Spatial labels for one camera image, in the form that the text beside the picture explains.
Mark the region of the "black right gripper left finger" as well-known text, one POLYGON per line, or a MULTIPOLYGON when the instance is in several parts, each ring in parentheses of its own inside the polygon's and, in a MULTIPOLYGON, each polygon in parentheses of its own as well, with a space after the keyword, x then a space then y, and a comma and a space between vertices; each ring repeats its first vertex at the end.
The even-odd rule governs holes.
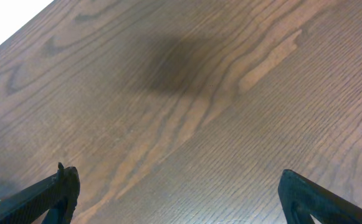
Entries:
POLYGON ((77 169, 58 163, 50 177, 0 201, 0 224, 33 223, 43 214, 43 223, 69 224, 79 194, 77 169))

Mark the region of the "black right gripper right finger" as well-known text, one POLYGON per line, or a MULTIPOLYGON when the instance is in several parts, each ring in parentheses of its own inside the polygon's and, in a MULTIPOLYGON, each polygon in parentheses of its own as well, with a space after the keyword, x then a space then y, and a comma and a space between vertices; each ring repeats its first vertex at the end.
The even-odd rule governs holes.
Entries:
POLYGON ((288 224, 362 224, 362 208, 290 169, 282 172, 278 195, 288 224))

